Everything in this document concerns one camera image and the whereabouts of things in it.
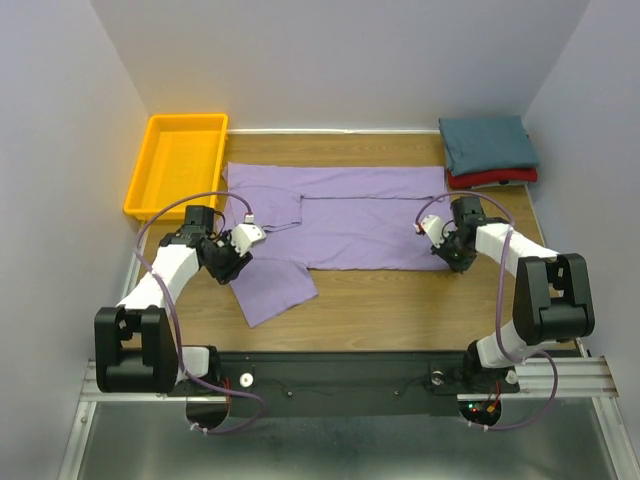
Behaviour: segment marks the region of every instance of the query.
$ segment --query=robotic arm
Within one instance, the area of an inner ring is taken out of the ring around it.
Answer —
[[[245,217],[233,230],[214,235],[216,211],[190,205],[184,224],[161,241],[153,272],[177,300],[187,282],[205,267],[218,283],[237,278],[251,261],[249,250],[266,234]],[[103,392],[170,392],[178,375],[178,357],[165,310],[163,292],[151,273],[116,307],[101,308],[95,318],[96,377]],[[141,334],[142,346],[124,349],[122,341]],[[196,376],[207,373],[209,352],[184,349],[185,363]]]
[[[455,229],[444,233],[437,216],[420,222],[420,233],[432,241],[432,253],[456,272],[466,271],[477,254],[502,262],[502,250],[511,228],[501,218],[487,217],[480,200],[464,196],[451,203]],[[513,320],[501,328],[504,350],[496,333],[467,350],[468,369],[502,368],[513,365],[510,358],[524,358],[543,342],[565,342],[585,337],[595,325],[587,266],[577,254],[561,255],[513,232],[505,268],[516,277]],[[552,296],[551,288],[562,292]]]

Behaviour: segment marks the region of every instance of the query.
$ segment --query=screw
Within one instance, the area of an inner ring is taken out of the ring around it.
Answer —
[[[433,383],[436,387],[439,387],[444,383],[444,373],[440,370],[434,370],[431,372],[431,383]]]

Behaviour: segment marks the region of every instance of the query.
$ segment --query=purple shirt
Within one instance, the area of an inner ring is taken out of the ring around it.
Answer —
[[[297,168],[230,163],[229,190],[253,208],[267,232],[254,260],[231,287],[249,323],[260,323],[318,292],[309,268],[321,270],[442,270],[428,237],[416,235],[415,215],[446,192],[443,167]],[[242,203],[227,202],[229,226]],[[451,218],[448,201],[425,214]]]

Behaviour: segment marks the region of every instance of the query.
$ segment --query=wooden surface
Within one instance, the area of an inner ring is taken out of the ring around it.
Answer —
[[[230,135],[228,162],[281,166],[444,165],[439,135]],[[483,190],[505,205],[516,228],[541,242],[524,187]],[[498,212],[488,204],[489,215]],[[412,228],[408,212],[407,228]],[[146,255],[177,224],[152,227]],[[178,300],[185,344],[221,350],[466,349],[494,329],[498,265],[480,257],[465,274],[408,271],[312,271],[319,296],[250,329],[228,286],[202,270]],[[511,316],[514,282],[505,287]]]

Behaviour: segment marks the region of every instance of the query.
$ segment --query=yellow plastic bin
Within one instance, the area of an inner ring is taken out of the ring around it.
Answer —
[[[148,220],[180,198],[218,190],[228,122],[224,113],[153,115],[124,202],[125,213]],[[182,220],[187,205],[215,207],[216,197],[191,200],[160,220]]]

